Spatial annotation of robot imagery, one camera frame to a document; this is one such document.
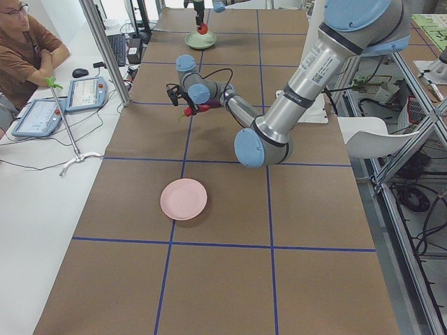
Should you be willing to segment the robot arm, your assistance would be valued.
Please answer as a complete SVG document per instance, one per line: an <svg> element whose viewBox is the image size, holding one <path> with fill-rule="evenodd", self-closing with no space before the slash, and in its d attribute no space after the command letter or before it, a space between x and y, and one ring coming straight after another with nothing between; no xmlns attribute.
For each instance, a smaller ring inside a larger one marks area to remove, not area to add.
<svg viewBox="0 0 447 335"><path fill-rule="evenodd" d="M216 13L222 13L228 6L246 1L248 0L212 0L212 9ZM192 0L191 2L196 12L196 26L200 28L204 23L205 2L203 0Z"/></svg>
<svg viewBox="0 0 447 335"><path fill-rule="evenodd" d="M179 84L167 94L173 105L179 98L188 103L187 115L204 112L207 102L218 101L243 127L234 140L238 161L248 168L278 164L293 152L290 131L346 60L406 48L411 16L410 1L326 1L316 42L264 115L229 83L202 77L188 54L177 58Z"/></svg>

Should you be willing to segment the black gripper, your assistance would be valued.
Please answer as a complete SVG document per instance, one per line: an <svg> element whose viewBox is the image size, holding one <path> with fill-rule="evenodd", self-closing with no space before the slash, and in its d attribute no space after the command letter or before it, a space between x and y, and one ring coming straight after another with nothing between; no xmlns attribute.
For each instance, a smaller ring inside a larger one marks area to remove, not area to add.
<svg viewBox="0 0 447 335"><path fill-rule="evenodd" d="M205 2L203 0L193 0L193 9L196 12L196 24L201 25L204 21Z"/></svg>
<svg viewBox="0 0 447 335"><path fill-rule="evenodd" d="M184 99L188 107L194 107L197 105L179 84L168 83L166 85L166 93L174 106L179 105L179 99Z"/></svg>

